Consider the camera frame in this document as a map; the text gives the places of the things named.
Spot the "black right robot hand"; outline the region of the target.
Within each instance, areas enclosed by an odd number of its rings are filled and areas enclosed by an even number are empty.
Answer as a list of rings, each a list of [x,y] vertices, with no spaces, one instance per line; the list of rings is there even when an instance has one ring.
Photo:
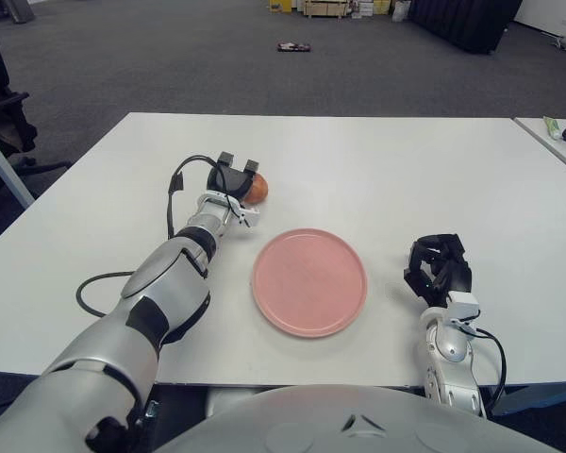
[[[417,239],[408,257],[404,280],[430,308],[447,308],[451,292],[472,291],[472,270],[457,234],[427,235]]]

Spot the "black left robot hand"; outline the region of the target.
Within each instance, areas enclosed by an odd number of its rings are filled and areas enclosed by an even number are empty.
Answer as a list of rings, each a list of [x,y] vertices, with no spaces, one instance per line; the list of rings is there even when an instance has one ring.
[[[254,185],[258,173],[258,162],[249,159],[242,170],[232,167],[234,156],[222,152],[216,160],[216,165],[210,170],[207,189],[225,193],[237,200],[243,200]]]

